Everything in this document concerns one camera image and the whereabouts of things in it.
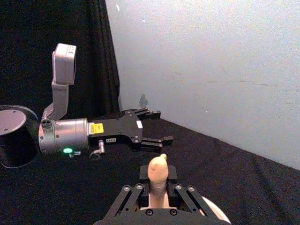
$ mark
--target white wall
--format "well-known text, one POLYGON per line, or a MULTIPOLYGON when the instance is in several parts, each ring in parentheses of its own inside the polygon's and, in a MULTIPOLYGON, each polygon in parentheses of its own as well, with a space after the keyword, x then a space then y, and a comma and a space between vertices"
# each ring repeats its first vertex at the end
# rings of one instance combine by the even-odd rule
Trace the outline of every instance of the white wall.
POLYGON ((300 169, 299 0, 106 3, 123 109, 300 169))

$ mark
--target black fabric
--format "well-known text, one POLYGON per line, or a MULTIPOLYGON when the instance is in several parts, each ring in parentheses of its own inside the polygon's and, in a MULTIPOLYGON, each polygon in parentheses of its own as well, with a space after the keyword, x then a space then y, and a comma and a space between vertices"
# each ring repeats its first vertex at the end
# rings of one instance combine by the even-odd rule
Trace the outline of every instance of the black fabric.
POLYGON ((39 118, 52 102, 52 51, 77 46, 76 76, 64 118, 119 111, 119 76, 105 1, 4 1, 0 21, 0 104, 39 118))
MULTIPOLYGON (((195 185, 232 224, 299 224, 299 171, 165 120, 144 120, 143 126, 145 137, 174 136, 163 152, 179 182, 195 185)), ((0 168, 2 224, 90 225, 103 219, 122 186, 136 184, 140 166, 157 156, 126 145, 105 150, 101 162, 58 154, 0 168)))

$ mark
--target black curtain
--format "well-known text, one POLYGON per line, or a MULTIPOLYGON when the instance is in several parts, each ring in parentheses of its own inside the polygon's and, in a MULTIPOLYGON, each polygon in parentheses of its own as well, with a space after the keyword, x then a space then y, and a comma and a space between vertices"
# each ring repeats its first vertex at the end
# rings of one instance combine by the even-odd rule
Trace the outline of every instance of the black curtain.
POLYGON ((66 118, 119 111, 119 76, 104 0, 3 1, 0 104, 23 105, 41 117, 52 102, 52 51, 77 46, 75 83, 66 118))

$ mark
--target yellow warning label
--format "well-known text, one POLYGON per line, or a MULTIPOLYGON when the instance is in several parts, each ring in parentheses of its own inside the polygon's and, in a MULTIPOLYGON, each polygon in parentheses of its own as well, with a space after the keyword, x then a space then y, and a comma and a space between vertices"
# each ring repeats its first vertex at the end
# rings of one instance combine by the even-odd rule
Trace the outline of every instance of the yellow warning label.
POLYGON ((104 133, 103 123, 90 123, 90 134, 104 133))

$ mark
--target green indicator light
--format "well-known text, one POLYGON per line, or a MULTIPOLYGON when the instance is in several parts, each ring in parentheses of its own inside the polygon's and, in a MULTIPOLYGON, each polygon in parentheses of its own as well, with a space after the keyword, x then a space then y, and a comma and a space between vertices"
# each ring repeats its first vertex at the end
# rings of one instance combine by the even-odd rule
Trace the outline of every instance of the green indicator light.
POLYGON ((72 152, 73 152, 73 149, 71 149, 71 148, 65 148, 65 149, 63 150, 63 152, 66 153, 66 154, 69 154, 69 153, 72 153, 72 152))

